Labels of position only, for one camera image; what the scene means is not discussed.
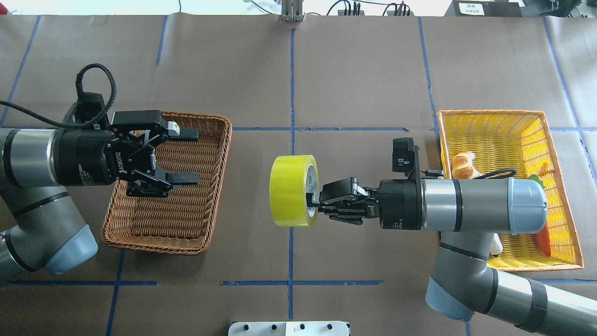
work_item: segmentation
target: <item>yellow tape roll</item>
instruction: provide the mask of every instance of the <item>yellow tape roll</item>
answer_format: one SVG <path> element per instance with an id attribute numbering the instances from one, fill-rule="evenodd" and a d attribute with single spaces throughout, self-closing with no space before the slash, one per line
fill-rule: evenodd
<path id="1" fill-rule="evenodd" d="M 317 164 L 312 155 L 279 156 L 269 176 L 269 206 L 279 227 L 312 227 L 317 208 L 307 208 L 306 193 L 318 186 Z"/>

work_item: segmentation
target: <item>light blue cap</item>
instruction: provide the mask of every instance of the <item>light blue cap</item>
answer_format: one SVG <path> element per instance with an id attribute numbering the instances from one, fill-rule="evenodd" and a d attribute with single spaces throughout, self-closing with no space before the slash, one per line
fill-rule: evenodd
<path id="1" fill-rule="evenodd" d="M 529 179 L 508 181 L 508 217 L 514 235 L 537 233 L 547 221 L 547 196 L 539 183 Z"/>
<path id="2" fill-rule="evenodd" d="M 475 314 L 474 311 L 460 303 L 431 277 L 429 277 L 425 301 L 431 309 L 452 320 L 470 321 L 473 314 Z"/>
<path id="3" fill-rule="evenodd" d="M 51 274 L 61 275 L 81 265 L 96 253 L 96 240 L 89 230 L 89 225 L 85 225 L 56 252 L 45 269 Z"/>

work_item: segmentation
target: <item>robotic arm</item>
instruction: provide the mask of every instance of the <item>robotic arm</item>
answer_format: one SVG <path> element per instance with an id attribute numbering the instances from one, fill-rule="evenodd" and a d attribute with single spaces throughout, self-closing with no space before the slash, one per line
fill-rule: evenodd
<path id="1" fill-rule="evenodd" d="M 468 321 L 475 311 L 545 335 L 597 335 L 597 301 L 487 267 L 494 233 L 530 234 L 544 226 L 542 187 L 525 179 L 421 177 L 412 138 L 393 141 L 393 171 L 408 178 L 361 187 L 356 178 L 307 193 L 307 206 L 330 219 L 361 225 L 379 218 L 384 229 L 441 231 L 429 277 L 429 307 Z"/>
<path id="2" fill-rule="evenodd" d="M 108 106 L 98 93 L 82 90 L 82 74 L 101 68 L 112 85 Z M 155 148 L 167 140 L 199 139 L 197 129 L 165 121 L 161 112 L 107 109 L 115 85 L 102 65 L 77 76 L 78 100 L 62 123 L 1 102 L 57 129 L 0 129 L 0 196 L 18 225 L 0 233 L 0 289 L 26 273 L 45 268 L 62 274 L 91 258 L 97 243 L 64 185 L 110 185 L 127 181 L 131 197 L 167 197 L 196 185 L 197 173 L 170 173 L 156 162 Z"/>

